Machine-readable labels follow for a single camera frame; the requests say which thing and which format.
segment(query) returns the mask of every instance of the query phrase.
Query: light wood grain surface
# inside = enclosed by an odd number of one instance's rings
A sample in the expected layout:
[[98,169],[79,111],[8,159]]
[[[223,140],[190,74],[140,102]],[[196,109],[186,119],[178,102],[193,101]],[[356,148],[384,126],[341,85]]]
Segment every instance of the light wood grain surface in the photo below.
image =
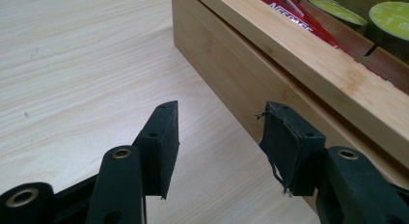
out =
[[0,0],[0,192],[58,192],[179,101],[168,200],[150,223],[318,223],[173,44],[171,0]]

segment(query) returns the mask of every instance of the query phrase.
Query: screw hole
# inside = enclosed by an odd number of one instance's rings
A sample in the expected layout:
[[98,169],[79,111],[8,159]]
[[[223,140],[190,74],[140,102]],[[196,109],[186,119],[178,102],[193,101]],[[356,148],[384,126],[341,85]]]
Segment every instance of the screw hole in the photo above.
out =
[[104,224],[117,224],[123,219],[123,214],[120,211],[111,211],[103,218]]
[[26,188],[16,192],[6,201],[6,206],[17,208],[24,206],[33,201],[39,195],[39,190],[36,188]]
[[358,159],[359,158],[357,154],[354,154],[348,150],[339,150],[338,154],[347,159]]
[[112,156],[114,158],[120,159],[120,158],[125,158],[128,157],[131,154],[131,150],[129,149],[119,149],[116,150],[112,153]]

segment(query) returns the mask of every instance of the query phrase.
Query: wooden box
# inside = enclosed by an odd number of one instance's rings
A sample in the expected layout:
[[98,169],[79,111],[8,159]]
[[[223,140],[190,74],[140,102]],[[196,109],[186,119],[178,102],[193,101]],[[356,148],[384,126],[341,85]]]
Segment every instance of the wooden box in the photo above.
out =
[[175,46],[259,142],[265,102],[409,188],[409,97],[260,0],[173,0]]

